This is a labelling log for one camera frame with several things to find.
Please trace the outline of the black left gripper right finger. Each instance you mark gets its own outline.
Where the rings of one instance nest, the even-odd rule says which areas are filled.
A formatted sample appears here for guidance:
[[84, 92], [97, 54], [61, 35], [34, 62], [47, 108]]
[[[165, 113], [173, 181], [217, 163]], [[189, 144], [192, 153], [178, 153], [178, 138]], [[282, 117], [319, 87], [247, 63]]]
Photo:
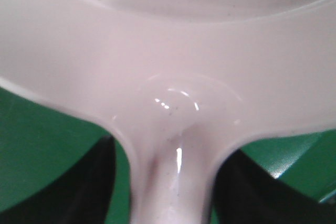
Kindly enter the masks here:
[[212, 203], [218, 223], [335, 223], [335, 206], [272, 178], [241, 150], [218, 170]]

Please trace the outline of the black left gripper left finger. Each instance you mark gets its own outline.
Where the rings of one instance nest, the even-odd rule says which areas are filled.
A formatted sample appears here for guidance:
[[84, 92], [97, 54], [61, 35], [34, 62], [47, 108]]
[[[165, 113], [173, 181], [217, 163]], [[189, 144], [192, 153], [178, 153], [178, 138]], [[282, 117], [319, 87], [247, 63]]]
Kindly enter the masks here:
[[1, 212], [1, 223], [104, 223], [114, 188], [116, 149], [102, 137], [54, 182]]

